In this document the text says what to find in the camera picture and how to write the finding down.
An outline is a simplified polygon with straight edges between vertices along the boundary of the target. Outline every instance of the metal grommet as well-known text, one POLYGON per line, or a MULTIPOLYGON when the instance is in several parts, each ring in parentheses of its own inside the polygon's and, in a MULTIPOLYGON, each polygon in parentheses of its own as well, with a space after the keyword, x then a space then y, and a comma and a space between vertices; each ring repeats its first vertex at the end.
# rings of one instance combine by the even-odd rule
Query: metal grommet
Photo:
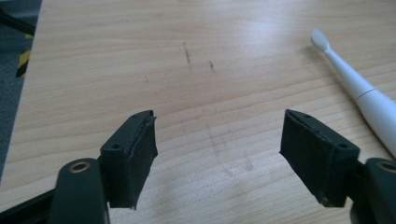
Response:
POLYGON ((87 161, 80 161, 80 162, 76 162, 73 165, 70 166, 69 171, 70 173, 80 173, 83 172, 85 170, 87 170, 89 167, 91 166, 91 164, 87 161))
POLYGON ((388 161, 379 161, 376 163, 376 165, 388 172, 396 174, 396 166, 393 163, 388 161))

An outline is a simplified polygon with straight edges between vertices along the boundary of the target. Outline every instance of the wooden desk surface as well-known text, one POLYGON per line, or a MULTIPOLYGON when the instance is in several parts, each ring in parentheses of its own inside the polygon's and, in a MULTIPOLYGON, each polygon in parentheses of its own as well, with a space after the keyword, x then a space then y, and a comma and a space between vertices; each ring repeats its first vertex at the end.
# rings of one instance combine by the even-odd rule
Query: wooden desk surface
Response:
POLYGON ((97 158, 132 114, 153 109, 159 156, 136 211, 112 223, 349 223, 317 203, 278 153, 287 108, 389 158, 309 41, 313 28, 396 99, 396 3, 44 0, 0 210, 97 158))

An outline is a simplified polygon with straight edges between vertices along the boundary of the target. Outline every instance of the black clamp jaw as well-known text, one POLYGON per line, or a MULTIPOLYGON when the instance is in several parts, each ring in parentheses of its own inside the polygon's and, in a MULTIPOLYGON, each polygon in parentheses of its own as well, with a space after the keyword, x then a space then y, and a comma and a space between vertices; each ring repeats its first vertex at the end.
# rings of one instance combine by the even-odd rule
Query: black clamp jaw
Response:
POLYGON ((134 208, 158 155, 152 111, 128 118, 101 156, 67 163, 56 187, 0 214, 0 223, 110 223, 111 208, 134 208))
POLYGON ((286 110, 280 154, 318 202, 344 207, 349 197, 352 223, 396 223, 396 162, 371 158, 362 164, 359 152, 317 119, 286 110))

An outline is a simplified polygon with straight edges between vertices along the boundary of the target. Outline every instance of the wood grain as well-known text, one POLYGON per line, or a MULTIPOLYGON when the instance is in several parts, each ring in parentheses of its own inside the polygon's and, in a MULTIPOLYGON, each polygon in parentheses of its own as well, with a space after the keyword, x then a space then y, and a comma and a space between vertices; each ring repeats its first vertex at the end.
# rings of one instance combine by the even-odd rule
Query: wood grain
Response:
POLYGON ((159 157, 136 211, 112 223, 349 223, 278 153, 287 108, 389 159, 329 63, 332 48, 396 99, 396 4, 334 1, 43 0, 0 187, 0 210, 97 158, 133 113, 153 109, 159 157))

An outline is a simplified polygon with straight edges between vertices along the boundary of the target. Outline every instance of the gray carpet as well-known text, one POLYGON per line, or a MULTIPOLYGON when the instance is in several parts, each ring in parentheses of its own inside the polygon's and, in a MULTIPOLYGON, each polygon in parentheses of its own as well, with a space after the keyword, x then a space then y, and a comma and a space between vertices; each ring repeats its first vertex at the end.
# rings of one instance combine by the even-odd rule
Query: gray carpet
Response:
MULTIPOLYGON (((40 5, 41 0, 0 1, 4 12, 34 26, 40 5)), ((19 58, 31 46, 25 34, 0 24, 0 179, 23 86, 23 77, 16 77, 19 58)))

